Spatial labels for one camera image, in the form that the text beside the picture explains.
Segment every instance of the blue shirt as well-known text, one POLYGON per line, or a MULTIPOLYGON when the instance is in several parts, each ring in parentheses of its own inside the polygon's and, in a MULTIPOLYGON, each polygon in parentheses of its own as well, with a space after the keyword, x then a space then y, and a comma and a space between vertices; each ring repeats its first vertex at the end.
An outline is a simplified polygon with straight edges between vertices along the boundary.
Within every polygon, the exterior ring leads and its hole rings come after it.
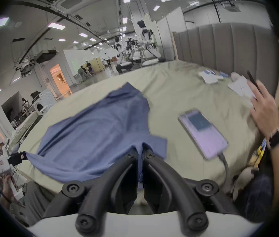
POLYGON ((167 140, 150 134, 148 113, 147 99, 126 83, 75 116, 49 127, 37 154, 27 153, 27 158, 59 182, 85 181, 101 176, 135 147, 140 178, 143 143, 162 159, 167 151, 167 140))

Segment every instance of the phone screen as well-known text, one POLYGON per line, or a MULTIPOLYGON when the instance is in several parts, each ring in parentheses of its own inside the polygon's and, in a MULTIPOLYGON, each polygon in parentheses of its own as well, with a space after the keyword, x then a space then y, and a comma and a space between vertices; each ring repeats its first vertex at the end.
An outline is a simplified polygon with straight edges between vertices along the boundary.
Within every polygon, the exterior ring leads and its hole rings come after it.
POLYGON ((208 160, 228 147, 227 140, 200 111, 181 114, 179 119, 208 160))

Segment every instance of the beige bedsheet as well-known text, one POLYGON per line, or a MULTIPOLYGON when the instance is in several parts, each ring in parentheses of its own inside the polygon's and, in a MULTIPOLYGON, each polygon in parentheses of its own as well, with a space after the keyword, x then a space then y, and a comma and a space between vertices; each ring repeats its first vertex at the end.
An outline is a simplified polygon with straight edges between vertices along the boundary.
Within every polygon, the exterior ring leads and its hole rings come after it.
MULTIPOLYGON (((231 174, 243 168, 248 154, 256 147, 258 130, 250 117, 250 106, 227 87, 229 79, 207 85, 198 77, 203 70, 197 64, 172 61, 142 68, 100 81, 54 105, 30 132, 20 150, 35 154, 47 128, 89 105, 101 100, 110 91, 126 82, 140 90, 148 99, 148 125, 152 135, 168 140, 167 159, 183 177, 212 179, 219 184, 224 179, 224 166, 218 158, 205 160, 178 121, 178 114, 199 109, 228 140, 224 155, 231 174)), ((43 175, 29 161, 18 169, 30 180, 59 192, 62 184, 43 175)))

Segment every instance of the doorway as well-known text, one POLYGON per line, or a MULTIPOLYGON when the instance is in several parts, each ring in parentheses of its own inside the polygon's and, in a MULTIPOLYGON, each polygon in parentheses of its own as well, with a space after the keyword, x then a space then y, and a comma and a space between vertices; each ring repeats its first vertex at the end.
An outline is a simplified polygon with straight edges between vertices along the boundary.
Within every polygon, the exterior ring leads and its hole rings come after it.
POLYGON ((70 95, 72 95, 72 92, 67 84, 67 81, 62 73, 62 70, 60 69, 60 66, 57 64, 56 66, 50 69, 50 72, 62 96, 69 97, 70 95))

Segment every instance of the charging cable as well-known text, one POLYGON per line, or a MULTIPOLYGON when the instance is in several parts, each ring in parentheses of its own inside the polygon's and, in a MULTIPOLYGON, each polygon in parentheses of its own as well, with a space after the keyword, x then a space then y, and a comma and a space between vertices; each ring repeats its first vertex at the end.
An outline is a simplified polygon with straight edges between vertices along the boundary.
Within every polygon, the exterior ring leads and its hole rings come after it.
POLYGON ((223 154, 223 152, 221 152, 219 155, 218 155, 220 161, 224 164, 224 168, 225 168, 225 179, 224 179, 224 183, 221 185, 220 188, 224 188, 226 183, 227 183, 227 178, 228 176, 230 175, 230 171, 229 171, 229 168, 228 168, 228 164, 225 160, 225 156, 223 154))

